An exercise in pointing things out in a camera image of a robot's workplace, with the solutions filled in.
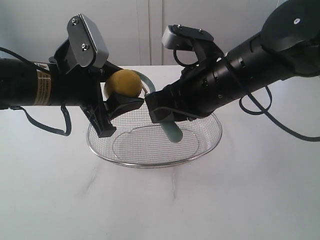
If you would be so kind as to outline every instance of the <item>white table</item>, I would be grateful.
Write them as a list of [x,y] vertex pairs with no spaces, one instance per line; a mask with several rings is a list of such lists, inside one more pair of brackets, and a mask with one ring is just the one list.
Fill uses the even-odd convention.
[[[181,71],[127,68],[157,89]],[[319,78],[292,78],[271,90],[272,114],[320,135]],[[263,90],[255,95],[267,103]],[[59,107],[28,110],[64,127]],[[320,143],[295,139],[233,102],[215,112],[223,137],[211,153],[174,168],[132,169],[95,156],[86,143],[89,122],[78,107],[69,111],[69,137],[37,129],[22,111],[0,111],[0,239],[320,239]]]

